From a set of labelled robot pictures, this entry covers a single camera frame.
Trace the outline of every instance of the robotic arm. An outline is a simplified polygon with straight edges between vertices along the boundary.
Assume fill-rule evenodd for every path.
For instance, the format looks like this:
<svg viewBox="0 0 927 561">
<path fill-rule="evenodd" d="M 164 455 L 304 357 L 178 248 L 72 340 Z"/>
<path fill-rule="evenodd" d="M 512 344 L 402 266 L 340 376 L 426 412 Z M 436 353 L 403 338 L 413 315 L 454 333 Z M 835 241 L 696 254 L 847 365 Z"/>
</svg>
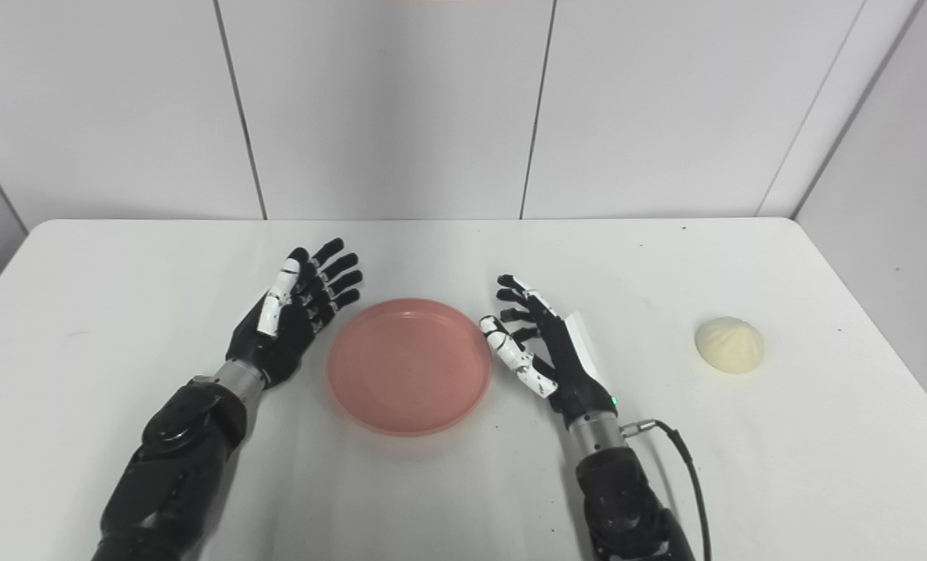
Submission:
<svg viewBox="0 0 927 561">
<path fill-rule="evenodd" d="M 356 253 L 333 239 L 314 256 L 294 249 L 266 295 L 235 327 L 224 366 L 197 376 L 155 413 L 100 520 L 93 561 L 179 561 L 201 539 L 224 465 L 245 438 L 264 390 L 360 292 Z"/>
<path fill-rule="evenodd" d="M 602 561 L 694 561 L 678 520 L 660 504 L 640 461 L 626 443 L 626 437 L 660 426 L 686 457 L 688 451 L 677 431 L 656 420 L 621 427 L 616 399 L 592 376 L 595 367 L 578 322 L 571 317 L 561 319 L 538 291 L 510 274 L 499 277 L 499 284 L 500 301 L 516 303 L 519 308 L 503 310 L 500 320 L 484 317 L 481 331 L 489 347 L 525 386 L 548 399 L 553 411 L 563 417 L 578 450 L 575 475 L 584 493 L 584 516 L 596 557 Z M 510 333 L 503 326 L 510 322 L 533 323 L 535 327 Z M 542 338 L 553 366 L 525 348 L 524 342 L 532 337 Z M 702 495 L 691 457 L 686 457 L 686 462 L 697 484 L 708 560 Z"/>
</svg>

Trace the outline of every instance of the black cable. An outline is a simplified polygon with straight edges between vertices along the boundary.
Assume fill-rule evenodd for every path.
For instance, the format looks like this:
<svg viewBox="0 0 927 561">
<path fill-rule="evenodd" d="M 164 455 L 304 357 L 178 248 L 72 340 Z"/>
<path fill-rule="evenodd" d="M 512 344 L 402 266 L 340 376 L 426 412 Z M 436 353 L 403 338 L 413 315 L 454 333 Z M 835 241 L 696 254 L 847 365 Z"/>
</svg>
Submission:
<svg viewBox="0 0 927 561">
<path fill-rule="evenodd" d="M 696 505 L 699 507 L 699 526 L 702 527 L 703 532 L 703 560 L 710 561 L 710 559 L 713 559 L 713 553 L 712 550 L 710 550 L 710 525 L 709 520 L 706 519 L 706 501 L 703 500 L 703 488 L 699 487 L 699 475 L 696 473 L 695 464 L 692 463 L 692 454 L 689 453 L 689 448 L 685 445 L 685 440 L 682 440 L 682 436 L 677 430 L 671 429 L 665 422 L 660 422 L 658 419 L 653 420 L 654 425 L 667 434 L 671 443 L 673 443 L 678 450 L 678 454 L 682 456 L 686 468 L 689 469 L 689 477 L 692 479 L 692 488 L 696 491 Z"/>
</svg>

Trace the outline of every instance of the white table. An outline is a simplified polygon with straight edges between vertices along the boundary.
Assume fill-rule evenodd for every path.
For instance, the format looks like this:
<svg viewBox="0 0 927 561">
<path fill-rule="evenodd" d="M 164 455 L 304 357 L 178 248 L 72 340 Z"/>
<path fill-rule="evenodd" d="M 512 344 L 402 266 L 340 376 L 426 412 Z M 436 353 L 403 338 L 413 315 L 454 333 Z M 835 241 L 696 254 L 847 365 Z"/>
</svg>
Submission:
<svg viewBox="0 0 927 561">
<path fill-rule="evenodd" d="M 370 433 L 324 387 L 357 309 L 423 297 L 477 319 L 512 271 L 581 310 L 625 422 L 681 429 L 718 559 L 927 561 L 927 396 L 778 219 L 42 224 L 0 278 L 0 559 L 89 559 L 144 422 L 221 365 L 293 245 L 333 235 L 361 255 L 364 301 L 266 395 L 201 559 L 587 559 L 559 422 L 501 365 L 435 436 Z M 724 315 L 765 335 L 756 372 L 695 352 L 696 326 Z M 674 448 L 633 445 L 699 554 Z"/>
</svg>

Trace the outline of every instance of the pink plate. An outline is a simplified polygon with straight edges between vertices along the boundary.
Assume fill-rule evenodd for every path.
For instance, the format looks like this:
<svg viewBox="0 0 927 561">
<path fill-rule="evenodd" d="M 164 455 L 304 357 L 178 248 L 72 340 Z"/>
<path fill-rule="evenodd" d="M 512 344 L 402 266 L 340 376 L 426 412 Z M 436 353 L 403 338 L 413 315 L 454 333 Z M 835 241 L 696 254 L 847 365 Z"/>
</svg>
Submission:
<svg viewBox="0 0 927 561">
<path fill-rule="evenodd" d="M 328 374 L 351 418 L 385 434 L 419 436 L 466 418 L 488 388 L 492 355 L 463 313 L 402 298 L 370 306 L 339 331 Z"/>
</svg>

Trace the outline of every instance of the white finger segment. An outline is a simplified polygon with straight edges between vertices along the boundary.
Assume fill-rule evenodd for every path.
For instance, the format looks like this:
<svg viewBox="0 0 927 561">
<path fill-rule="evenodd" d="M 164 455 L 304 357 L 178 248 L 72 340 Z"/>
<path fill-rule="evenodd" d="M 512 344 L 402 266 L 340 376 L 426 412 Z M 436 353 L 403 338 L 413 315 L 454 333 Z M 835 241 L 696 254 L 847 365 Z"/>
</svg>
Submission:
<svg viewBox="0 0 927 561">
<path fill-rule="evenodd" d="M 493 316 L 481 320 L 481 332 L 485 334 L 488 346 L 492 348 L 502 362 L 509 366 L 511 372 L 516 373 L 518 379 L 533 390 L 539 397 L 549 397 L 557 390 L 557 383 L 543 376 L 532 365 L 534 355 L 532 352 L 520 348 L 516 340 L 504 330 L 502 324 Z"/>
<path fill-rule="evenodd" d="M 280 312 L 284 306 L 290 305 L 291 291 L 297 283 L 297 276 L 301 271 L 301 264 L 296 259 L 287 259 L 283 263 L 276 280 L 263 299 L 263 308 L 259 313 L 259 323 L 256 327 L 260 333 L 275 337 L 280 324 Z"/>
</svg>

